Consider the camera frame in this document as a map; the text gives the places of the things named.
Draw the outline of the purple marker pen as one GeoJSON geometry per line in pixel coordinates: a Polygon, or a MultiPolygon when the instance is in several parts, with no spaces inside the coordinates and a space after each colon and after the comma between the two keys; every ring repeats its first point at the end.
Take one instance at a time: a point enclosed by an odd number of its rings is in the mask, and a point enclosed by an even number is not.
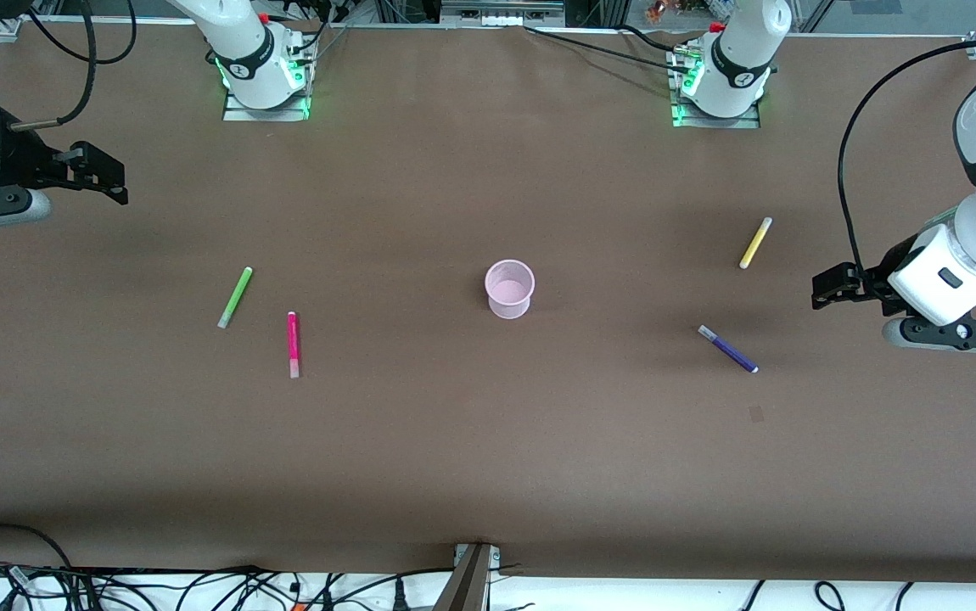
{"type": "Polygon", "coordinates": [[[708,340],[711,345],[717,348],[722,355],[728,356],[730,360],[742,367],[745,372],[752,374],[759,372],[759,365],[757,365],[753,360],[749,359],[736,347],[730,345],[728,341],[725,341],[720,335],[714,333],[712,329],[707,328],[705,325],[700,325],[698,326],[698,332],[701,336],[705,337],[705,339],[708,340]]]}

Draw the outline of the pink plastic holder cup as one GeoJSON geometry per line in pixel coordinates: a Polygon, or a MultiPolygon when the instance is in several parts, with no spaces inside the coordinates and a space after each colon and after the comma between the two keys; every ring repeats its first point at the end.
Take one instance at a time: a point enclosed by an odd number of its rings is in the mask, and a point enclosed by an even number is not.
{"type": "Polygon", "coordinates": [[[484,289],[489,309],[503,320],[515,320],[530,309],[536,278],[526,263],[500,260],[485,272],[484,289]]]}

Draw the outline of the yellow highlighter pen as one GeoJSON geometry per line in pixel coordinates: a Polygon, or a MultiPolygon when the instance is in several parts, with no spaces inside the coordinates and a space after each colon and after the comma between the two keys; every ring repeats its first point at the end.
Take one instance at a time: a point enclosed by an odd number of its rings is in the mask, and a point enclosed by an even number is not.
{"type": "Polygon", "coordinates": [[[764,219],[760,221],[759,227],[756,228],[753,237],[749,240],[748,246],[744,249],[743,255],[741,255],[738,262],[740,270],[747,270],[747,268],[751,266],[752,260],[755,258],[756,252],[759,250],[760,245],[763,244],[765,236],[768,234],[768,232],[770,232],[772,224],[774,224],[774,219],[769,216],[764,217],[764,219]]]}

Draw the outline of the green highlighter pen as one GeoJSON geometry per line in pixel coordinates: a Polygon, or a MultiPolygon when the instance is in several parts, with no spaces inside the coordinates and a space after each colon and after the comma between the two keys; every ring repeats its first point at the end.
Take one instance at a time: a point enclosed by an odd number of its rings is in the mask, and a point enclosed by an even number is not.
{"type": "Polygon", "coordinates": [[[227,305],[224,306],[220,320],[217,322],[218,328],[227,329],[229,324],[231,324],[233,314],[235,314],[238,308],[241,297],[243,297],[244,291],[246,291],[252,275],[254,275],[254,268],[250,266],[245,267],[243,271],[241,271],[236,285],[233,286],[233,291],[229,295],[227,305]]]}

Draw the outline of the brown table cover sheet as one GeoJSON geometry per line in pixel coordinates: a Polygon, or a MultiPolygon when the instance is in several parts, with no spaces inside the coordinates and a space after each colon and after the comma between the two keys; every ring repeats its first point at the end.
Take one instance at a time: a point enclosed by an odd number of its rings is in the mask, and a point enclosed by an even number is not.
{"type": "Polygon", "coordinates": [[[326,42],[308,121],[233,123],[196,28],[145,25],[43,135],[121,160],[130,204],[51,191],[0,228],[0,521],[87,566],[488,541],[523,574],[976,581],[976,355],[810,303],[849,258],[846,120],[941,39],[792,37],[762,126],[725,131],[526,31],[326,42]],[[536,278],[515,320],[506,259],[536,278]]]}

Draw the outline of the grey power strip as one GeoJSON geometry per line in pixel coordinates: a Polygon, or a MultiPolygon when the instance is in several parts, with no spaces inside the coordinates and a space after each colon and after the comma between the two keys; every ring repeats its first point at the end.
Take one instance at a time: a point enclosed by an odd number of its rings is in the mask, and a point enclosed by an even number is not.
{"type": "Polygon", "coordinates": [[[564,0],[439,0],[439,23],[450,27],[565,27],[564,0]]]}

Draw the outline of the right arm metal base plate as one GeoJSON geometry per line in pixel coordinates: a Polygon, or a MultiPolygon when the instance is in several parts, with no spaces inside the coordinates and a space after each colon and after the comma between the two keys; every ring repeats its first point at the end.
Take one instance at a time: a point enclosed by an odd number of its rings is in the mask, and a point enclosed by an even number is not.
{"type": "Polygon", "coordinates": [[[315,54],[275,53],[246,78],[243,66],[219,69],[227,89],[224,121],[306,121],[310,116],[315,54]]]}

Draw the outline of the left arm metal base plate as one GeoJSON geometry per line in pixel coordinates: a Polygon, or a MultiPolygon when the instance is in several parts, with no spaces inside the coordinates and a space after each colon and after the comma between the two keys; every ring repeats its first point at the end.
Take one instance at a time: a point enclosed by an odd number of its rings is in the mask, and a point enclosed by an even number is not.
{"type": "Polygon", "coordinates": [[[688,86],[693,85],[701,65],[697,51],[665,54],[669,66],[685,67],[686,73],[668,70],[668,92],[670,92],[670,111],[673,127],[710,129],[757,129],[760,128],[760,112],[757,102],[753,102],[744,115],[737,117],[716,117],[702,111],[693,99],[686,95],[688,86]]]}

